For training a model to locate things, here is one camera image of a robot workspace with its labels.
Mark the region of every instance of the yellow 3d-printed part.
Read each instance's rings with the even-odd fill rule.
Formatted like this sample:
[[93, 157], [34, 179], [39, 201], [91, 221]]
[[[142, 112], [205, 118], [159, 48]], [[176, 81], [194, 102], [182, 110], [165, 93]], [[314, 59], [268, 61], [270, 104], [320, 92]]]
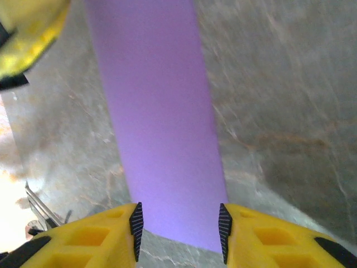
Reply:
[[229, 268], [357, 267], [329, 236], [239, 205], [221, 204], [219, 232]]
[[22, 74], [57, 39], [70, 0], [0, 0], [0, 81]]
[[37, 234], [0, 267], [133, 268], [142, 229], [141, 203], [123, 205]]

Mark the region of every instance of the yellow object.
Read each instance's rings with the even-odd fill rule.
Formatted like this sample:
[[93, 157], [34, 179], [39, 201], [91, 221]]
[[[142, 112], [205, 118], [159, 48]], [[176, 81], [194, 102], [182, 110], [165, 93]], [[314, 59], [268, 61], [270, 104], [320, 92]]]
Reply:
[[315, 241], [333, 241], [325, 234], [235, 204], [221, 205], [219, 224], [229, 268], [344, 267]]
[[141, 203], [123, 205], [56, 227], [31, 240], [51, 237], [21, 268], [135, 267], [142, 227]]
[[0, 47], [0, 80], [29, 69], [62, 31], [70, 0], [0, 0], [8, 40]]

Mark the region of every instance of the purple strip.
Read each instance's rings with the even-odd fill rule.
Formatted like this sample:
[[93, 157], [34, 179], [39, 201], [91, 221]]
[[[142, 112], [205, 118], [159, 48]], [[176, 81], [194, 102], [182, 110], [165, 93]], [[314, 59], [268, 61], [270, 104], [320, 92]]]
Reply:
[[228, 199], [192, 0], [86, 0], [86, 9], [145, 228], [220, 252]]

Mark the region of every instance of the black strip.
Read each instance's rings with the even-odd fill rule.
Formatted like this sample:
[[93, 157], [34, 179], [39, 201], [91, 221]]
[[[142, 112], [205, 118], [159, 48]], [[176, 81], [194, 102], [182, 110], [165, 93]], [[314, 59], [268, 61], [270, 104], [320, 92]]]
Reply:
[[37, 236], [39, 233], [42, 233], [42, 232], [43, 232], [43, 230], [31, 228], [30, 230], [28, 230], [27, 233], [31, 236]]
[[130, 232], [134, 236], [135, 260], [138, 262], [140, 254], [141, 236], [143, 234], [144, 228], [143, 207], [141, 202], [137, 204], [133, 214], [130, 216], [129, 224]]
[[0, 22], [0, 47], [2, 47], [11, 36], [12, 33], [8, 33]]
[[219, 208], [218, 229], [219, 237], [221, 239], [224, 264], [227, 264], [228, 260], [228, 237], [231, 233], [232, 222], [233, 219], [229, 214], [228, 210], [226, 209], [224, 204], [221, 204]]
[[0, 261], [0, 268], [20, 268], [34, 254], [44, 247], [51, 240], [49, 236], [43, 236], [26, 242], [18, 249]]
[[346, 268], [357, 267], [357, 257], [342, 247], [342, 245], [322, 237], [316, 237], [315, 241]]
[[0, 260], [2, 260], [3, 258], [5, 258], [7, 255], [9, 255], [9, 252], [2, 252], [2, 253], [0, 253]]
[[28, 81], [24, 76], [24, 74], [19, 74], [12, 77], [5, 77], [2, 80], [0, 80], [0, 91], [17, 88], [26, 84], [28, 84]]
[[46, 221], [47, 230], [58, 227], [58, 225], [51, 218], [47, 218], [45, 219], [45, 221]]

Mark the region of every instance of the rectangular cutout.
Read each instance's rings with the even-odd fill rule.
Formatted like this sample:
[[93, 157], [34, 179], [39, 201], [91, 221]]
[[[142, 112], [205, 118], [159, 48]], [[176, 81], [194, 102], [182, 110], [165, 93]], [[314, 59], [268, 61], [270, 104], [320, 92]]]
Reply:
[[85, 268], [90, 255], [54, 254], [43, 268]]
[[281, 254], [273, 256], [279, 268], [320, 268], [321, 265], [309, 255]]
[[263, 245], [296, 245], [296, 240], [280, 228], [256, 228], [254, 233]]
[[110, 229], [101, 227], [85, 227], [77, 230], [66, 245], [100, 246]]

